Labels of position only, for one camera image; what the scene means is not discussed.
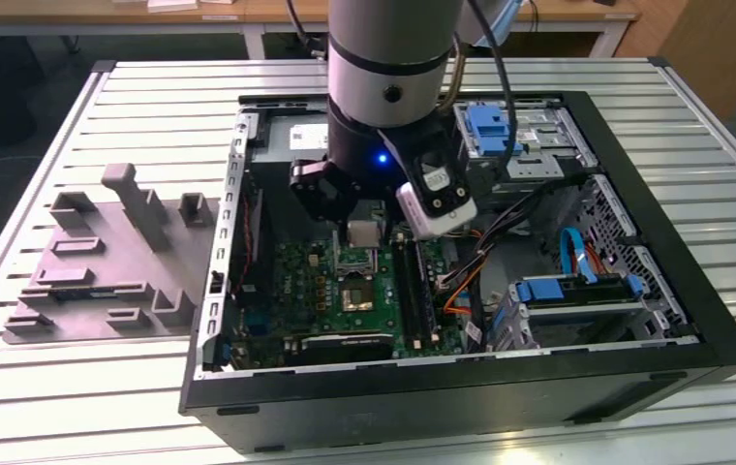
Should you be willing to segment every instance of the table surface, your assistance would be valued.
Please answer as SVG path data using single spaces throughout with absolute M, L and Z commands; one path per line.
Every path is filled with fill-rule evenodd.
M 614 7 L 592 0 L 536 0 L 541 21 L 602 21 L 637 18 L 632 0 L 617 0 Z M 328 21 L 328 0 L 294 0 L 300 19 Z M 528 5 L 518 21 L 532 20 Z M 111 0 L 0 0 L 0 23 L 193 23 L 289 22 L 284 0 L 238 0 L 232 5 L 201 3 L 197 10 L 150 14 L 145 3 L 113 4 Z
M 516 90 L 585 90 L 736 318 L 736 142 L 668 71 L 645 60 L 509 60 Z M 489 60 L 464 90 L 497 90 Z M 9 346 L 2 324 L 38 262 L 61 191 L 131 162 L 143 189 L 214 197 L 241 94 L 324 92 L 312 61 L 118 63 L 91 74 L 0 237 L 0 462 L 97 465 L 241 461 L 177 413 L 186 338 Z M 736 460 L 736 377 L 696 387 L 617 423 L 304 450 L 330 463 L 708 463 Z

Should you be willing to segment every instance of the black cable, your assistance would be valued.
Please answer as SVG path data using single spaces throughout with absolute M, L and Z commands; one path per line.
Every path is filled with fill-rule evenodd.
M 454 32 L 453 35 L 454 45 L 454 70 L 450 74 L 450 84 L 448 86 L 448 92 L 445 92 L 445 98 L 436 107 L 436 111 L 440 113 L 448 113 L 457 100 L 457 94 L 460 94 L 460 86 L 462 85 L 462 73 L 466 68 L 466 54 L 464 51 L 462 41 L 460 35 Z
M 525 221 L 528 215 L 532 211 L 534 211 L 534 208 L 540 204 L 544 194 L 548 194 L 564 187 L 582 184 L 589 176 L 590 174 L 588 172 L 578 172 L 561 179 L 546 181 L 530 193 L 522 196 L 522 198 L 516 201 L 509 208 L 502 211 L 502 213 L 500 213 L 486 230 L 482 232 L 480 239 L 476 241 L 469 257 L 461 262 L 457 269 L 445 274 L 440 282 L 448 283 L 453 281 L 458 276 L 469 272 L 481 261 L 485 260 L 488 253 L 494 248 L 500 234 L 508 233 L 510 228 Z
M 285 0 L 285 5 L 288 6 L 288 15 L 290 16 L 290 22 L 293 23 L 293 27 L 296 29 L 296 35 L 300 36 L 300 41 L 302 42 L 302 45 L 306 47 L 308 39 L 305 34 L 305 28 L 302 27 L 302 23 L 300 22 L 300 17 L 296 14 L 296 8 L 293 8 L 293 0 Z
M 476 22 L 480 24 L 480 29 L 482 29 L 485 41 L 492 48 L 494 69 L 497 70 L 497 77 L 500 78 L 500 84 L 502 85 L 502 91 L 506 97 L 506 111 L 509 114 L 509 139 L 506 141 L 506 153 L 504 154 L 502 159 L 510 160 L 510 155 L 513 154 L 513 143 L 517 136 L 517 114 L 513 108 L 513 95 L 510 94 L 509 76 L 506 75 L 506 67 L 502 64 L 502 57 L 500 56 L 497 41 L 494 40 L 494 33 L 492 32 L 492 28 L 489 27 L 488 21 L 485 20 L 485 15 L 480 10 L 480 6 L 477 5 L 476 0 L 466 0 L 466 3 L 469 4 L 470 12 L 473 13 Z
M 314 42 L 314 39 L 309 37 L 305 32 L 305 28 L 302 27 L 302 22 L 300 21 L 300 16 L 296 14 L 296 8 L 293 7 L 293 0 L 285 0 L 285 5 L 288 7 L 288 16 L 290 17 L 290 22 L 293 23 L 293 27 L 296 28 L 296 35 L 300 38 L 302 47 L 305 48 L 310 56 L 316 57 L 318 54 L 321 54 L 320 56 L 324 58 L 325 50 L 316 49 L 316 47 L 312 44 L 312 42 Z
M 532 25 L 528 28 L 528 32 L 532 32 L 532 28 L 534 29 L 533 32 L 540 31 L 540 14 L 537 13 L 537 4 L 534 3 L 534 0 L 528 0 L 529 5 L 532 6 Z

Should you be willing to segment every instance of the metal table frame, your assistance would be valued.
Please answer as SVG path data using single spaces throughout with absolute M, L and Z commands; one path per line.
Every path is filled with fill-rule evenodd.
M 514 89 L 586 90 L 736 317 L 736 140 L 669 68 L 642 59 L 508 62 Z M 464 90 L 494 90 L 472 60 Z M 51 235 L 61 190 L 129 161 L 162 199 L 219 192 L 240 94 L 320 91 L 312 61 L 118 63 L 90 74 L 0 236 L 0 334 Z M 207 464 L 242 457 L 177 413 L 186 339 L 7 346 L 0 337 L 0 462 Z M 620 423 L 256 455 L 298 463 L 736 461 L 736 377 Z

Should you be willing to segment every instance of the motherboard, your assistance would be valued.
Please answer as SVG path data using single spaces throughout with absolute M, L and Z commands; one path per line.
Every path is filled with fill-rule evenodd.
M 274 249 L 270 305 L 244 314 L 252 367 L 462 351 L 457 319 L 430 295 L 446 269 L 438 241 L 354 248 L 333 238 Z

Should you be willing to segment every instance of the black computer chassis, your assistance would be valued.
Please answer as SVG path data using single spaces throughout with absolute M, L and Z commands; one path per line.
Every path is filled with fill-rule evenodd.
M 736 373 L 736 322 L 589 95 L 516 92 L 514 96 L 557 98 L 568 108 L 641 232 L 637 240 L 667 277 L 701 342 L 193 380 L 197 317 L 179 413 L 197 417 L 238 452 L 345 447 L 613 421 L 689 386 Z

